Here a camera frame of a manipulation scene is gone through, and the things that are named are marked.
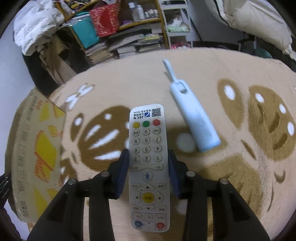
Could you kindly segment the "light blue power bank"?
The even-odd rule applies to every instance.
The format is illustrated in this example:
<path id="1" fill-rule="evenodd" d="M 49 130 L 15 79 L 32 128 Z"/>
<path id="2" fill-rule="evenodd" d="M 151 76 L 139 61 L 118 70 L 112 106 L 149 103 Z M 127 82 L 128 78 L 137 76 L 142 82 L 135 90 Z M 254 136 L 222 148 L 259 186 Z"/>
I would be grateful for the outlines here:
<path id="1" fill-rule="evenodd" d="M 170 93 L 181 112 L 200 152 L 209 151 L 221 144 L 221 140 L 189 85 L 175 76 L 170 62 L 163 60 L 166 72 L 171 80 Z"/>

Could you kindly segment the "white remote control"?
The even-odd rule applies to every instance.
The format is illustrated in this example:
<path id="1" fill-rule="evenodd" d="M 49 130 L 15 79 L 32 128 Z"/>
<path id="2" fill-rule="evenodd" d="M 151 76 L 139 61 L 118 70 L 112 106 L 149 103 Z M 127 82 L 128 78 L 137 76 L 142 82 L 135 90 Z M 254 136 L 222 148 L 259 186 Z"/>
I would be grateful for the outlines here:
<path id="1" fill-rule="evenodd" d="M 165 112 L 161 104 L 138 106 L 129 115 L 129 207 L 132 227 L 170 228 L 170 177 Z"/>

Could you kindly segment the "open cardboard box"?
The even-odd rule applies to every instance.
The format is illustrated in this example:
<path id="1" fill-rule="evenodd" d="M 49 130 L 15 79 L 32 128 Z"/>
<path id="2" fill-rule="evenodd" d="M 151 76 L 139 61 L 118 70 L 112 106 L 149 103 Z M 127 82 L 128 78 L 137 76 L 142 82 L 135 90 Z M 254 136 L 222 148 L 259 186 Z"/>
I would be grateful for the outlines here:
<path id="1" fill-rule="evenodd" d="M 61 189 L 61 141 L 66 114 L 39 90 L 20 105 L 11 157 L 11 182 L 18 218 L 33 223 Z"/>

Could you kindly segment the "black coat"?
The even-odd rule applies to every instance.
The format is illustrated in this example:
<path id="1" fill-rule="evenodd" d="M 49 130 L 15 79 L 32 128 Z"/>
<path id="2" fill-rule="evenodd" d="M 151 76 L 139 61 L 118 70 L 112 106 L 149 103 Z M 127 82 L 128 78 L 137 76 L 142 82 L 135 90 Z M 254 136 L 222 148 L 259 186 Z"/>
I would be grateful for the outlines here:
<path id="1" fill-rule="evenodd" d="M 37 89 L 43 95 L 49 97 L 59 85 L 52 79 L 48 71 L 43 68 L 39 53 L 34 52 L 31 56 L 23 55 L 23 60 Z"/>

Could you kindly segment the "beige patterned blanket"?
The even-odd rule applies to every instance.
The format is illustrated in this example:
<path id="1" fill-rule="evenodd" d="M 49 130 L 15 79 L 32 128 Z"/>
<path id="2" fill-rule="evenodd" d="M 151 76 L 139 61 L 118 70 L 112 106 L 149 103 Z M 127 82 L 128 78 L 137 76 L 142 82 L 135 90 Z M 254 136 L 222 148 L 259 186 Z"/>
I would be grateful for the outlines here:
<path id="1" fill-rule="evenodd" d="M 32 89 L 7 146 L 28 240 L 281 240 L 295 230 L 295 72 L 214 48 Z"/>

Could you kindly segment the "stack of books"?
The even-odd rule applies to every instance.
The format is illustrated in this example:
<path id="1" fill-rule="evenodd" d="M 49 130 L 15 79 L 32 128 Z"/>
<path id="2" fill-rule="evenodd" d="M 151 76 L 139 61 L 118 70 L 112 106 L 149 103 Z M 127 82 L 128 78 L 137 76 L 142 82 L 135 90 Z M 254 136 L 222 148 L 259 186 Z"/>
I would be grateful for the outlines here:
<path id="1" fill-rule="evenodd" d="M 95 65 L 113 57 L 113 53 L 108 50 L 107 42 L 100 42 L 85 50 L 85 58 L 91 64 Z"/>

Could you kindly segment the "white puffer jacket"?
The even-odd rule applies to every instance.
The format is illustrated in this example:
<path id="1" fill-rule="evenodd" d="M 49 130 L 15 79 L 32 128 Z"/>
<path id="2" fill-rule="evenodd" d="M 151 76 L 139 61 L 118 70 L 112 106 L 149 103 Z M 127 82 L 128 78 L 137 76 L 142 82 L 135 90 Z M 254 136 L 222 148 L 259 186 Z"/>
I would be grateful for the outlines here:
<path id="1" fill-rule="evenodd" d="M 14 42 L 23 55 L 31 56 L 50 41 L 64 21 L 53 1 L 29 1 L 14 18 Z"/>

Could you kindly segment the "teal bag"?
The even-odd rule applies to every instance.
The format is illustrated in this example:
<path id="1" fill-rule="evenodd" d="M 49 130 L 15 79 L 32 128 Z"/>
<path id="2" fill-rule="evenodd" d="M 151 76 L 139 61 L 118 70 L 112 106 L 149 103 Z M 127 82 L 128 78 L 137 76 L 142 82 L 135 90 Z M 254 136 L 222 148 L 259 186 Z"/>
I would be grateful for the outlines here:
<path id="1" fill-rule="evenodd" d="M 88 49 L 99 42 L 93 26 L 90 13 L 81 12 L 69 21 L 70 26 L 85 49 Z"/>

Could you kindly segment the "wooden bookshelf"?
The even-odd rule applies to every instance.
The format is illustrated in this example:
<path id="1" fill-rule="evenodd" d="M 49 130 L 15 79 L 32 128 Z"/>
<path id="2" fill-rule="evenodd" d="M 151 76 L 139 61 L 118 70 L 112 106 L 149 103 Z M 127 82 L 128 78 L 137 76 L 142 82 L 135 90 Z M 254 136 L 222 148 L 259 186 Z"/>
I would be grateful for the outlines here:
<path id="1" fill-rule="evenodd" d="M 158 1 L 58 1 L 90 65 L 168 47 Z"/>

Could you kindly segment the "red gift bag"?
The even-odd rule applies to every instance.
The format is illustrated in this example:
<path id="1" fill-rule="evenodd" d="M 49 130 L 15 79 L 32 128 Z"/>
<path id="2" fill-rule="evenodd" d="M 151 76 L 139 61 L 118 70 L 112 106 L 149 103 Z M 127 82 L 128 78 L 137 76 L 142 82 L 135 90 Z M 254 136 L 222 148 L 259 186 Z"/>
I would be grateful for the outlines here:
<path id="1" fill-rule="evenodd" d="M 96 34 L 103 38 L 113 35 L 119 29 L 120 4 L 108 4 L 89 11 Z"/>

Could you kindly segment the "white rolling cart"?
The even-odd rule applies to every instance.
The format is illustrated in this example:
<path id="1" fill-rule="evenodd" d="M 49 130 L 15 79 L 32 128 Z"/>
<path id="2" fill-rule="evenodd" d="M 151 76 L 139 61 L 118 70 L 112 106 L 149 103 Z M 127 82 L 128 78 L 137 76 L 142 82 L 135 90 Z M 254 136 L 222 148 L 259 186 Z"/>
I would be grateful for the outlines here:
<path id="1" fill-rule="evenodd" d="M 162 13 L 168 47 L 192 48 L 192 26 L 188 1 L 158 1 Z"/>

